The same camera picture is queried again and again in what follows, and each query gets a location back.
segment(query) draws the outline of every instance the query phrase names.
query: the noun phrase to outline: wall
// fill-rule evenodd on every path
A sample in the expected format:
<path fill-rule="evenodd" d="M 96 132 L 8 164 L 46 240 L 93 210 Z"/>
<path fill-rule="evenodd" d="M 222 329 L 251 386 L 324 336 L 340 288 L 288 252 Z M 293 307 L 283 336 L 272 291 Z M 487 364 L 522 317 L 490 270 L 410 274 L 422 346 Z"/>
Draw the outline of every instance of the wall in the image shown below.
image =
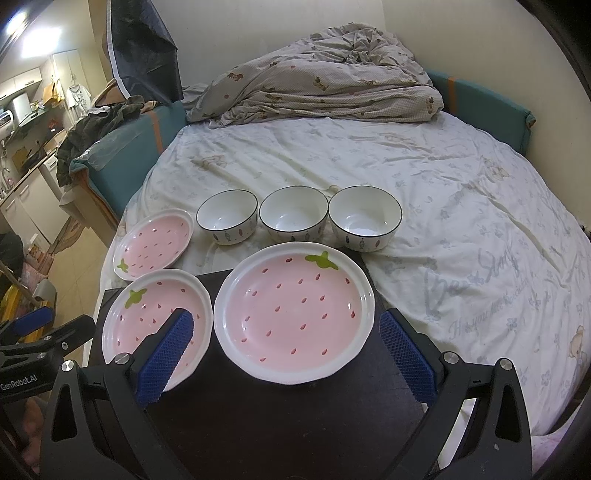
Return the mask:
<path fill-rule="evenodd" d="M 591 102 L 549 33 L 515 0 L 384 0 L 387 30 L 425 68 L 472 80 L 538 121 L 528 159 L 591 225 Z"/>
<path fill-rule="evenodd" d="M 152 0 L 178 47 L 183 85 L 352 21 L 384 28 L 381 0 Z"/>
<path fill-rule="evenodd" d="M 90 45 L 78 49 L 78 53 L 86 76 L 86 87 L 91 93 L 92 99 L 94 99 L 107 85 L 105 72 L 100 63 L 99 50 L 96 45 Z"/>
<path fill-rule="evenodd" d="M 92 33 L 95 38 L 100 64 L 107 81 L 113 78 L 111 62 L 107 58 L 106 51 L 106 25 L 107 25 L 107 0 L 88 0 L 88 10 Z"/>

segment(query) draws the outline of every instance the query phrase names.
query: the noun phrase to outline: blue gripper pad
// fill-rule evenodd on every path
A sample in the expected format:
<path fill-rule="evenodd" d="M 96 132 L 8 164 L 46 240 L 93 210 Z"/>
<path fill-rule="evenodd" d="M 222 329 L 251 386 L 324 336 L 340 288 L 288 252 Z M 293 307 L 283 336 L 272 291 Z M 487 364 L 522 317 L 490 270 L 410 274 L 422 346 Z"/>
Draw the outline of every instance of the blue gripper pad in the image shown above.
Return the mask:
<path fill-rule="evenodd" d="M 17 337 L 25 337 L 53 320 L 54 311 L 49 307 L 41 307 L 12 323 L 12 332 Z"/>
<path fill-rule="evenodd" d="M 379 335 L 414 398 L 431 406 L 437 398 L 435 372 L 390 312 L 384 312 L 379 320 Z"/>
<path fill-rule="evenodd" d="M 160 399 L 191 337 L 193 316 L 183 310 L 138 373 L 135 399 L 140 408 L 146 408 Z"/>

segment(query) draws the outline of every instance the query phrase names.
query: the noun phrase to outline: white bowl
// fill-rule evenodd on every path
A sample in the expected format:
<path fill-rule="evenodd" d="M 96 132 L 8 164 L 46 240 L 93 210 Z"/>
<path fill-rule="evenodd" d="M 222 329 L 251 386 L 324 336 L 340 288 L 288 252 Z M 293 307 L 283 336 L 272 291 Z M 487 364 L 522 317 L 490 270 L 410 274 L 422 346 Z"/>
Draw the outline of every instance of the white bowl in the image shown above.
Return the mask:
<path fill-rule="evenodd" d="M 197 223 L 218 245 L 235 245 L 256 230 L 258 200 L 247 190 L 227 190 L 209 197 L 197 211 Z"/>
<path fill-rule="evenodd" d="M 322 192 L 294 186 L 271 193 L 259 215 L 275 242 L 314 242 L 322 236 L 328 211 L 329 201 Z"/>
<path fill-rule="evenodd" d="M 339 241 L 351 250 L 375 252 L 394 236 L 402 222 L 402 207 L 385 190 L 359 185 L 332 197 L 329 216 Z"/>

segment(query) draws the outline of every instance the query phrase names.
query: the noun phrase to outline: green leaf design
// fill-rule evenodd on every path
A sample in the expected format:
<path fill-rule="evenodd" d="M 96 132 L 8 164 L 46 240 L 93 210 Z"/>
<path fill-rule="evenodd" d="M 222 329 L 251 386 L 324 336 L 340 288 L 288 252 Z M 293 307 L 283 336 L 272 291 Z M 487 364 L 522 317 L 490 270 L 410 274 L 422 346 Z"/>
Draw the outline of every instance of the green leaf design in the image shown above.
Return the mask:
<path fill-rule="evenodd" d="M 329 253 L 326 250 L 322 252 L 322 255 L 306 255 L 306 260 L 308 262 L 316 262 L 316 265 L 318 265 L 320 268 L 334 268 L 335 270 L 339 269 L 339 267 L 329 260 Z"/>
<path fill-rule="evenodd" d="M 147 288 L 142 288 L 140 291 L 130 290 L 129 291 L 129 299 L 125 302 L 125 308 L 128 309 L 134 303 L 141 302 L 142 297 L 144 296 L 144 293 L 146 293 L 147 291 L 148 291 Z"/>
<path fill-rule="evenodd" d="M 117 268 L 120 268 L 125 273 L 127 273 L 127 269 L 129 268 L 129 266 L 125 263 L 125 260 L 121 259 L 121 263 L 117 265 Z"/>

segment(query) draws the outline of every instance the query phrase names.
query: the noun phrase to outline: headboard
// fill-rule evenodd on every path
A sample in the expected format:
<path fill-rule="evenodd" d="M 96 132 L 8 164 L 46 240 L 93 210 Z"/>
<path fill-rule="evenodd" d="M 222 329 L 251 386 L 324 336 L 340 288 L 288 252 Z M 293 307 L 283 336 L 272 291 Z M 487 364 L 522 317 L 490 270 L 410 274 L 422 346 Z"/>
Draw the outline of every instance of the headboard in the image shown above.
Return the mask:
<path fill-rule="evenodd" d="M 490 133 L 525 156 L 535 117 L 525 107 L 467 80 L 428 70 L 433 86 L 439 90 L 444 111 L 467 124 Z"/>

